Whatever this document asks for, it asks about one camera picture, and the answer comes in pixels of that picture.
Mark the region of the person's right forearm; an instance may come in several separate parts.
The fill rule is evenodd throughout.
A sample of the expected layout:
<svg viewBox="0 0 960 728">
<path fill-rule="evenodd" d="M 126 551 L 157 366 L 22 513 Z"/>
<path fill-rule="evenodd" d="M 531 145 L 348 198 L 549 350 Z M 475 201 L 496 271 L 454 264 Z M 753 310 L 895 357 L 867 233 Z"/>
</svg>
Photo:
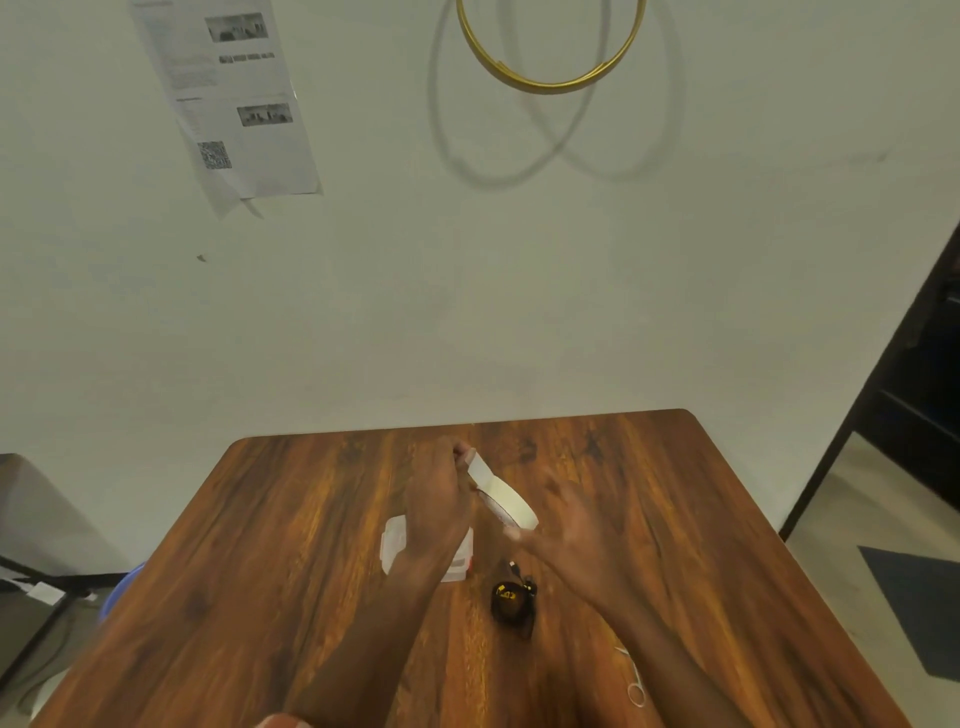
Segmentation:
<svg viewBox="0 0 960 728">
<path fill-rule="evenodd" d="M 621 584 L 575 592 L 627 650 L 666 728 L 752 728 L 638 590 Z"/>
</svg>

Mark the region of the black shelf frame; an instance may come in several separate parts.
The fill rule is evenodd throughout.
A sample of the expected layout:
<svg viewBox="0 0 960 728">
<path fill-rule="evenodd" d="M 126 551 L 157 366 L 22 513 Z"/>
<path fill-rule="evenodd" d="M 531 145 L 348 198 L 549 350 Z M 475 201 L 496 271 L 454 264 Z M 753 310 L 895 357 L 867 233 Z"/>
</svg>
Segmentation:
<svg viewBox="0 0 960 728">
<path fill-rule="evenodd" d="M 781 540 L 854 433 L 960 513 L 960 222 L 779 528 Z"/>
</svg>

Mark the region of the person's left forearm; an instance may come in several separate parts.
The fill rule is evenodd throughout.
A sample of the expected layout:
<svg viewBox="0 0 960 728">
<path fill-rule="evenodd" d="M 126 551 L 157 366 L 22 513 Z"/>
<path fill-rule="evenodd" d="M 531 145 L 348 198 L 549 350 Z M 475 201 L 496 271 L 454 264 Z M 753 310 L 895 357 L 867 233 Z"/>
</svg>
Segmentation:
<svg viewBox="0 0 960 728">
<path fill-rule="evenodd" d="M 447 572 L 450 552 L 394 559 L 374 597 L 340 643 L 290 703 L 287 712 L 311 728 L 384 728 L 430 601 Z"/>
</svg>

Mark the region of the white tape roll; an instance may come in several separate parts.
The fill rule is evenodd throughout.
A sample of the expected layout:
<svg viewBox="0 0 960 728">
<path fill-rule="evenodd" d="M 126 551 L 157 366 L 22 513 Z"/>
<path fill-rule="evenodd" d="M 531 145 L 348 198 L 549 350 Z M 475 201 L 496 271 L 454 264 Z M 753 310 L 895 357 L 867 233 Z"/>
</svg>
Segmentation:
<svg viewBox="0 0 960 728">
<path fill-rule="evenodd" d="M 526 500 L 506 481 L 494 474 L 481 455 L 474 450 L 467 474 L 483 504 L 507 528 L 533 531 L 539 519 Z"/>
</svg>

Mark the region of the printed paper sheet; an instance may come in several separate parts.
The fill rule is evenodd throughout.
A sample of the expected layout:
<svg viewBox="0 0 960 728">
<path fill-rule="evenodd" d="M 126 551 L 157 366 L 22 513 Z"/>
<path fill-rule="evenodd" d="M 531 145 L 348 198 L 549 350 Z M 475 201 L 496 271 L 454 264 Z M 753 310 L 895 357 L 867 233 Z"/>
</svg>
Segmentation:
<svg viewBox="0 0 960 728">
<path fill-rule="evenodd" d="M 322 185 L 272 0 L 126 0 L 211 208 Z"/>
</svg>

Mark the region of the black metal stand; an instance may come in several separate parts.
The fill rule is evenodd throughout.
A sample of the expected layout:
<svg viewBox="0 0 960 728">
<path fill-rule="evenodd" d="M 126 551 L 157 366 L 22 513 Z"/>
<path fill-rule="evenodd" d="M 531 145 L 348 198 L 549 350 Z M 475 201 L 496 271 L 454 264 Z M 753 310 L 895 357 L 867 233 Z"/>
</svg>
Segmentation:
<svg viewBox="0 0 960 728">
<path fill-rule="evenodd" d="M 17 587 L 26 584 L 28 591 L 43 583 L 64 592 L 64 595 L 58 597 L 49 607 L 50 611 L 42 624 L 34 630 L 30 638 L 0 672 L 0 692 L 12 685 L 18 671 L 36 652 L 47 634 L 74 602 L 98 590 L 115 588 L 126 576 L 125 572 L 54 576 L 3 555 L 0 555 L 0 569 L 13 574 L 13 577 L 4 577 L 7 582 L 12 581 Z"/>
</svg>

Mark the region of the person's right hand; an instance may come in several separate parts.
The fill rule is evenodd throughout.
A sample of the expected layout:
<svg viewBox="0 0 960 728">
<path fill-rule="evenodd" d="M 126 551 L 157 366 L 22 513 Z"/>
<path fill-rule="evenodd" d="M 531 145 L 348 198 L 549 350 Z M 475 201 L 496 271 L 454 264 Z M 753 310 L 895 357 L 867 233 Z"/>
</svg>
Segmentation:
<svg viewBox="0 0 960 728">
<path fill-rule="evenodd" d="M 630 567 L 617 535 L 583 489 L 547 469 L 544 489 L 554 505 L 541 533 L 543 548 L 522 548 L 546 564 L 573 592 L 598 611 L 628 590 Z"/>
</svg>

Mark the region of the person's left hand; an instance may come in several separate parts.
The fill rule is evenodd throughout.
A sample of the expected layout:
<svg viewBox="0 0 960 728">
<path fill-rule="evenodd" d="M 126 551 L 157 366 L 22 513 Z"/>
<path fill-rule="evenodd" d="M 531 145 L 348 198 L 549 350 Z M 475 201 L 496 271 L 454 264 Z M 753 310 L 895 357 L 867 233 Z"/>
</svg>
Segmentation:
<svg viewBox="0 0 960 728">
<path fill-rule="evenodd" d="M 406 547 L 391 569 L 412 568 L 444 573 L 471 525 L 471 492 L 448 495 L 448 438 L 420 443 L 414 450 L 405 489 Z"/>
</svg>

